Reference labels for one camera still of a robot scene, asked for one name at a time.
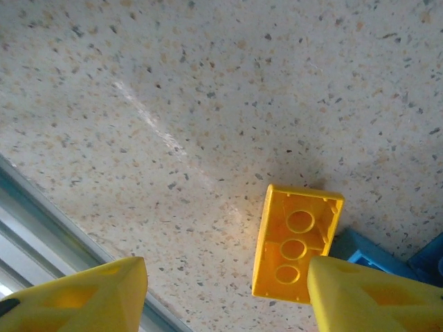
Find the blue toy brick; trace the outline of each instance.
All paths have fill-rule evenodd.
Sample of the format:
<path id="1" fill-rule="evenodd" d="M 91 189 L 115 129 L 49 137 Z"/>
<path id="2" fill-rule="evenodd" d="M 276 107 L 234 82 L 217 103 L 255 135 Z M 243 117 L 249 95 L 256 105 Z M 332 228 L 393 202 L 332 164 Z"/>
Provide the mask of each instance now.
<path id="1" fill-rule="evenodd" d="M 400 277 L 418 280 L 405 263 L 349 228 L 332 244 L 329 255 Z"/>
<path id="2" fill-rule="evenodd" d="M 422 282 L 443 287 L 443 232 L 408 260 Z"/>

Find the plastic toy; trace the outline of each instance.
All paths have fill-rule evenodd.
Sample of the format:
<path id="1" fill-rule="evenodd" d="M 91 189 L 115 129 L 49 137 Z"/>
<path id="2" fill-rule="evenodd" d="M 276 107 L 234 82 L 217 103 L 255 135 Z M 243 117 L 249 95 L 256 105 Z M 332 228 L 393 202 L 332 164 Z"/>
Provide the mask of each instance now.
<path id="1" fill-rule="evenodd" d="M 320 332 L 443 331 L 443 289 L 332 257 L 307 285 Z"/>
<path id="2" fill-rule="evenodd" d="M 9 295 L 0 330 L 137 332 L 146 291 L 143 258 L 121 259 Z"/>
<path id="3" fill-rule="evenodd" d="M 418 280 L 405 263 L 349 228 L 332 244 L 329 255 L 400 277 Z"/>
<path id="4" fill-rule="evenodd" d="M 333 192 L 268 187 L 255 252 L 253 295 L 310 303 L 309 260 L 329 252 L 344 200 Z"/>
<path id="5" fill-rule="evenodd" d="M 443 233 L 408 260 L 419 279 L 443 287 Z"/>

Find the terrazzo floor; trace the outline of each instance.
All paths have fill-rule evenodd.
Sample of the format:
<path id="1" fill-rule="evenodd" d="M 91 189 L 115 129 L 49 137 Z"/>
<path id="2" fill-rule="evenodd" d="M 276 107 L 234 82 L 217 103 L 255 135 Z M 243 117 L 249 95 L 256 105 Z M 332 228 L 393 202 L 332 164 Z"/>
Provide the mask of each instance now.
<path id="1" fill-rule="evenodd" d="M 0 153 L 194 331 L 251 296 L 269 183 L 341 192 L 400 259 L 443 231 L 443 1 L 0 0 Z"/>

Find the yellow toy brick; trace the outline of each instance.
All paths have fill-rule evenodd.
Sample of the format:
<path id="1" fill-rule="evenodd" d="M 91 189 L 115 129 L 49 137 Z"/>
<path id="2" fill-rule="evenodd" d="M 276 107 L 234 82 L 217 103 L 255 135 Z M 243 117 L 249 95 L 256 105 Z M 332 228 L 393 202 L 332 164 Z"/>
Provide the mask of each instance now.
<path id="1" fill-rule="evenodd" d="M 9 295 L 0 331 L 137 332 L 146 291 L 143 258 L 121 259 Z"/>
<path id="2" fill-rule="evenodd" d="M 320 332 L 443 331 L 443 288 L 315 257 L 308 289 Z"/>
<path id="3" fill-rule="evenodd" d="M 344 200 L 334 192 L 269 185 L 255 251 L 253 295 L 310 303 L 309 261 L 328 254 Z"/>

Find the yellow plastic block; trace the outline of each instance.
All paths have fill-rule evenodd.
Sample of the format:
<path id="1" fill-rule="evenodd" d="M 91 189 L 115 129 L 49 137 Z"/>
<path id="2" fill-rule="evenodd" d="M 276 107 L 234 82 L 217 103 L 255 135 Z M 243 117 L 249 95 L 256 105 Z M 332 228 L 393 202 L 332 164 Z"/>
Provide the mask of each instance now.
<path id="1" fill-rule="evenodd" d="M 344 200 L 333 192 L 269 185 L 255 251 L 253 295 L 310 303 L 309 261 L 328 254 Z"/>
<path id="2" fill-rule="evenodd" d="M 2 332 L 137 332 L 147 291 L 142 257 L 130 257 L 11 294 Z"/>
<path id="3" fill-rule="evenodd" d="M 320 332 L 441 332 L 443 288 L 315 257 L 308 288 Z"/>

